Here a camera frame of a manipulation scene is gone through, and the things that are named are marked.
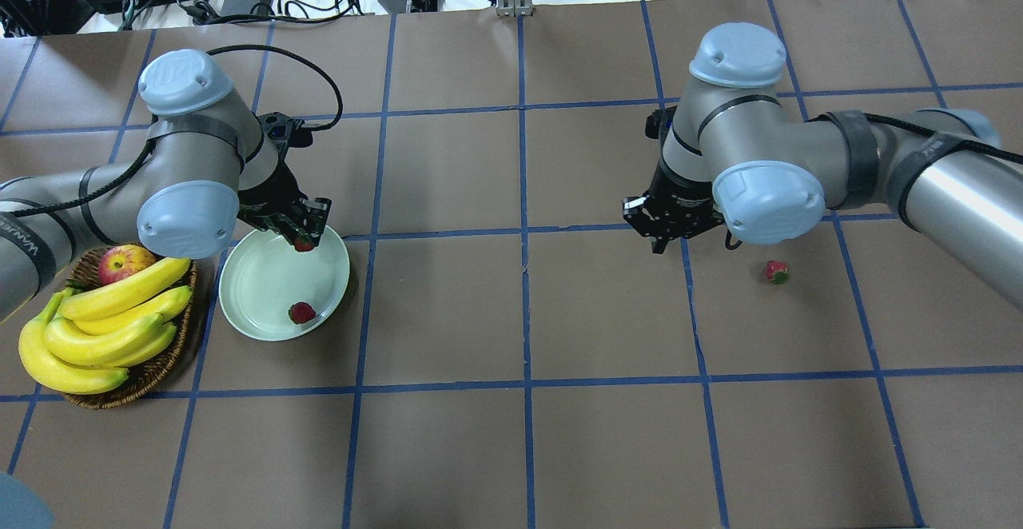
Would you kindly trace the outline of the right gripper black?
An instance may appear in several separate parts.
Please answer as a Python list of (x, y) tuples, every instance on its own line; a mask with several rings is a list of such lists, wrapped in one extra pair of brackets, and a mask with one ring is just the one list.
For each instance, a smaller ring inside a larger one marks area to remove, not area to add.
[(658, 108), (647, 117), (644, 135), (658, 140), (658, 164), (643, 194), (623, 199), (623, 219), (641, 237), (651, 239), (653, 253), (664, 253), (670, 241), (697, 237), (724, 223), (713, 201), (711, 183), (691, 180), (669, 168), (663, 151), (675, 136), (675, 111)]

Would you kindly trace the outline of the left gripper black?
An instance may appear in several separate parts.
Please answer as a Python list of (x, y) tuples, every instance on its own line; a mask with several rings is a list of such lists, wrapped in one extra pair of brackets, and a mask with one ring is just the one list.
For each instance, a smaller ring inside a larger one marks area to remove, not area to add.
[(318, 246), (328, 224), (332, 201), (308, 197), (300, 190), (286, 155), (313, 144), (314, 129), (283, 113), (257, 117), (261, 135), (251, 153), (242, 155), (238, 219), (260, 231), (292, 243), (309, 237)]

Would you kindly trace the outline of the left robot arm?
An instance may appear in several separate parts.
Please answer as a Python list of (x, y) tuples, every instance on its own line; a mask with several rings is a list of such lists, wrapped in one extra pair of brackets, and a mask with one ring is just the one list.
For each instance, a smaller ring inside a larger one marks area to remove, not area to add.
[(300, 252), (319, 245), (332, 202), (304, 194), (285, 161), (318, 127), (253, 113), (216, 62), (228, 52), (175, 50), (144, 67), (137, 88), (153, 120), (130, 164), (2, 183), (3, 318), (99, 246), (208, 258), (238, 221)]

